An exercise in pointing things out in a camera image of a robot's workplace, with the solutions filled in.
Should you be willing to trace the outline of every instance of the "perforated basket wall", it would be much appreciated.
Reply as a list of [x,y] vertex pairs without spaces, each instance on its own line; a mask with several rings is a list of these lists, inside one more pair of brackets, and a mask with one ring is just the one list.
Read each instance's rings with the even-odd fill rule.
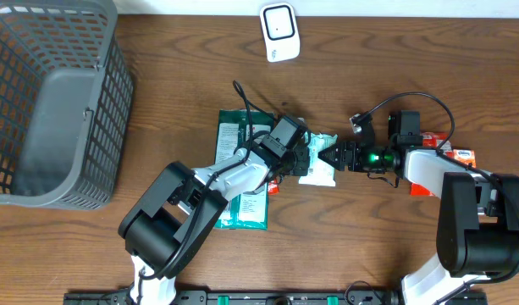
[[[0,1],[0,203],[70,209],[93,209],[108,203],[133,92],[114,38],[116,19],[116,8],[109,0]],[[77,74],[88,85],[77,89],[85,97],[79,113],[84,123],[79,122],[79,129],[70,130],[65,118],[55,119],[47,111],[59,99],[48,82],[55,73],[58,82],[54,84],[72,88],[75,79],[65,77]],[[60,99],[58,103],[70,100],[65,94]],[[43,130],[43,121],[59,120],[63,131],[58,136],[78,137],[73,140],[77,141],[73,155],[58,156],[59,152],[50,151],[50,140],[57,137],[39,137],[44,141],[41,148],[31,138],[40,133],[32,131],[32,125]],[[86,125],[89,129],[84,134]],[[50,158],[40,158],[37,162],[22,153],[30,151],[29,147],[37,154],[46,148],[63,161],[51,164]]]

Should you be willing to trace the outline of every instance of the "wood grain surface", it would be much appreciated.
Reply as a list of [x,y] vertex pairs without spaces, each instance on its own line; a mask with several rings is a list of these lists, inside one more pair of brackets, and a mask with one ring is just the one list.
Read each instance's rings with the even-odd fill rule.
[[[258,106],[304,117],[314,132],[352,137],[348,119],[406,91],[443,99],[456,147],[478,166],[519,175],[519,20],[299,18],[301,55],[270,64],[258,18],[121,16],[117,30],[136,93],[113,202],[93,212],[0,206],[0,304],[61,304],[68,291],[132,281],[117,234],[162,168],[214,159],[219,109]],[[386,142],[390,110],[421,112],[448,130],[434,103],[408,97],[374,115]],[[178,277],[212,290],[343,290],[354,280],[393,286],[435,253],[439,200],[410,197],[365,175],[334,188],[289,178],[271,197],[268,231],[215,230]],[[485,286],[489,303],[519,304],[519,275]]]

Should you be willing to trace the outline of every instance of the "white device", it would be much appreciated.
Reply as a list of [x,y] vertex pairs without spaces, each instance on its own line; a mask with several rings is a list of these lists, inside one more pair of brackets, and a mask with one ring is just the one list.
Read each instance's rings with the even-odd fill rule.
[[289,3],[267,5],[261,9],[260,17],[268,61],[273,63],[299,56],[301,39],[292,6]]

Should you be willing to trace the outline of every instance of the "black square outline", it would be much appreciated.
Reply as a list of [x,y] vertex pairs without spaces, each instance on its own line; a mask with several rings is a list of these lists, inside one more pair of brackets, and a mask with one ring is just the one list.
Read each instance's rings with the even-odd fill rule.
[[[288,13],[290,14],[291,29],[293,30],[293,33],[291,33],[291,35],[281,36],[278,38],[272,38],[270,36],[270,33],[268,32],[267,11],[271,10],[271,9],[276,9],[276,8],[287,8]],[[279,5],[279,6],[275,6],[275,7],[271,7],[271,8],[265,8],[265,10],[262,12],[262,17],[265,20],[265,31],[267,32],[268,39],[270,39],[271,41],[277,41],[280,39],[291,38],[295,35],[295,25],[293,24],[293,14],[291,13],[291,8],[289,6],[284,4],[284,5]]]

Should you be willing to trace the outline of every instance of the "basket bottom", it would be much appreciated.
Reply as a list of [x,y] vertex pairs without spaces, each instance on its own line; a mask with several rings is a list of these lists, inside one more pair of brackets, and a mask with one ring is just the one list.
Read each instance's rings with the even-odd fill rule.
[[42,83],[14,174],[14,195],[39,196],[58,187],[73,166],[94,69],[56,69]]

